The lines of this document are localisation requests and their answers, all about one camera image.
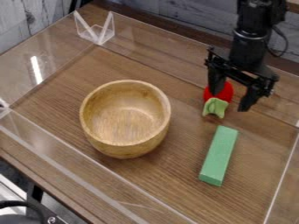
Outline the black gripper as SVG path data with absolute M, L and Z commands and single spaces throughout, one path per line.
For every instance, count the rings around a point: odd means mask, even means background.
M 204 65 L 208 68 L 209 92 L 216 95 L 224 88 L 225 79 L 232 79 L 247 87 L 237 111 L 247 112 L 256 104 L 260 96 L 268 97 L 274 93 L 279 75 L 261 63 L 253 68 L 243 68 L 229 61 L 229 50 L 211 45 Z

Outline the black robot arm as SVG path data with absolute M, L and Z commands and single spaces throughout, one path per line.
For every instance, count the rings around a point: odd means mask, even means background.
M 247 87 L 239 112 L 247 112 L 261 97 L 272 94 L 279 81 L 279 75 L 267 66 L 264 57 L 267 53 L 275 57 L 284 54 L 275 54 L 268 47 L 272 32 L 284 39 L 284 49 L 288 48 L 287 37 L 276 27 L 286 20 L 287 11 L 286 0 L 237 0 L 237 24 L 231 48 L 227 52 L 217 47 L 208 48 L 204 65 L 211 94 L 220 93 L 227 78 Z

